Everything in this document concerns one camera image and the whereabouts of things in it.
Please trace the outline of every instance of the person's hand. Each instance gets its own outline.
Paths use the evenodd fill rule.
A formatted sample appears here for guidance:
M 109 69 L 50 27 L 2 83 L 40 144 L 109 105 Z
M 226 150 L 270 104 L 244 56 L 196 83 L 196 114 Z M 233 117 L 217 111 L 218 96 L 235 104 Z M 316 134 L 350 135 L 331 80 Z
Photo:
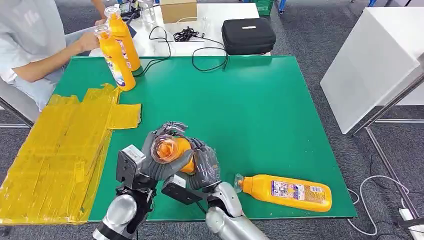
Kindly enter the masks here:
M 94 26 L 99 26 L 106 23 L 106 18 L 95 21 Z
M 176 174 L 185 165 L 187 165 L 193 155 L 193 150 L 191 149 L 185 151 L 179 158 L 165 164 L 156 162 L 151 153 L 152 144 L 158 136 L 167 134 L 184 138 L 183 134 L 186 129 L 187 126 L 182 122 L 168 121 L 158 130 L 149 132 L 144 140 L 143 147 L 141 148 L 141 152 L 146 156 L 146 159 L 141 163 L 141 173 L 156 181 L 161 181 Z
M 186 179 L 194 190 L 209 187 L 221 181 L 221 169 L 215 150 L 197 138 L 188 138 L 194 151 L 194 174 Z
M 81 53 L 91 51 L 99 47 L 99 39 L 93 32 L 85 32 L 75 43 L 78 45 Z

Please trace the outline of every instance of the gray carpet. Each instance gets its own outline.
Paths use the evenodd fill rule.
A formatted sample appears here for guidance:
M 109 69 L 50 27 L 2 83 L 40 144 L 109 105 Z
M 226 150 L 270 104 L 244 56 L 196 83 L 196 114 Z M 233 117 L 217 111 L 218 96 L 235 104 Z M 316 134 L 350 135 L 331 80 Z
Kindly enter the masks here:
M 56 0 L 67 33 L 90 27 L 98 14 L 88 1 Z M 236 0 L 202 0 L 201 2 L 236 2 Z M 330 145 L 339 164 L 347 186 L 359 191 L 359 185 L 370 174 L 386 175 L 377 152 L 368 136 L 342 135 L 320 87 L 320 81 L 336 56 L 344 40 L 358 20 L 367 0 L 288 0 L 285 12 L 277 13 L 274 6 L 270 22 L 277 35 L 273 55 L 296 56 L 309 88 L 317 112 L 321 118 Z M 423 109 L 396 107 L 390 116 L 422 115 Z M 0 122 L 14 121 L 0 110 Z M 423 126 L 410 125 L 373 127 L 381 147 L 392 160 L 400 180 L 411 189 L 412 201 L 420 214 L 424 215 L 424 171 L 422 149 L 424 149 Z M 28 130 L 0 130 L 0 180 L 6 175 Z M 378 222 L 378 236 L 368 237 L 356 232 L 345 219 L 294 219 L 255 221 L 255 224 L 273 240 L 399 240 L 412 239 L 393 222 L 400 218 L 400 196 L 395 185 L 377 179 L 365 185 L 364 195 L 371 215 Z M 359 218 L 353 222 L 363 230 L 372 231 L 371 223 L 360 204 Z M 91 239 L 96 224 L 16 226 L 10 240 L 29 239 Z M 139 229 L 140 239 L 149 240 L 212 240 L 203 222 L 190 223 L 146 223 Z

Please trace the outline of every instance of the power strip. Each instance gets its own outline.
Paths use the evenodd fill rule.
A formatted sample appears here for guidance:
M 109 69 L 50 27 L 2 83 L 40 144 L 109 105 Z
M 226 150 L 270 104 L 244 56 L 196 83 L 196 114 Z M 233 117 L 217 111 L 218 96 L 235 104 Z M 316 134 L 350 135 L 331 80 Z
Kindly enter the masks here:
M 402 216 L 403 220 L 412 220 L 411 212 L 408 208 L 399 208 L 399 213 Z M 415 231 L 408 231 L 414 240 L 424 240 L 424 225 L 416 225 L 409 227 L 411 230 Z

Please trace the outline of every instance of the orange bottle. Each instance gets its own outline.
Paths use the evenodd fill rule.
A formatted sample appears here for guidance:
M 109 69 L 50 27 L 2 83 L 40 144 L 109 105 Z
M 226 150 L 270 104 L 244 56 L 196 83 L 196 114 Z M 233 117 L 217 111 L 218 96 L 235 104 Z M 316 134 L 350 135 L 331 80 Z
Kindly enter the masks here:
M 106 7 L 104 15 L 108 18 L 110 32 L 122 48 L 122 55 L 131 71 L 140 68 L 140 59 L 134 47 L 133 38 L 127 24 L 121 18 L 121 10 L 116 6 Z
M 314 212 L 327 212 L 332 194 L 327 185 L 281 176 L 236 174 L 234 188 L 257 200 Z
M 112 72 L 116 84 L 123 91 L 129 91 L 136 85 L 133 73 L 127 66 L 127 61 L 121 52 L 121 46 L 112 37 L 109 28 L 106 25 L 99 25 L 94 29 L 100 43 L 100 49 L 103 52 L 104 59 Z
M 158 136 L 154 140 L 150 151 L 153 159 L 156 162 L 160 164 L 166 164 L 181 157 L 184 152 L 189 149 L 191 149 L 191 146 L 187 139 L 164 134 Z M 191 157 L 188 164 L 185 165 L 180 171 L 188 174 L 194 173 L 195 164 L 193 162 L 193 157 Z

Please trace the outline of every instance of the person's arm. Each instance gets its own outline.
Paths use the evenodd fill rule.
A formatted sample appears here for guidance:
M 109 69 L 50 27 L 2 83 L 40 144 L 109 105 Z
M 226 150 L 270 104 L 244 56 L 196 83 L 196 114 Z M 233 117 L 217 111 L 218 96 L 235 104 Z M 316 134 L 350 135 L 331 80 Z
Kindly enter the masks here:
M 80 39 L 60 52 L 39 61 L 12 68 L 23 80 L 33 83 L 66 64 L 74 55 L 99 47 L 99 40 L 92 32 L 84 33 Z
M 91 3 L 94 5 L 95 9 L 97 9 L 102 19 L 106 19 L 105 16 L 105 5 L 102 0 L 91 0 Z

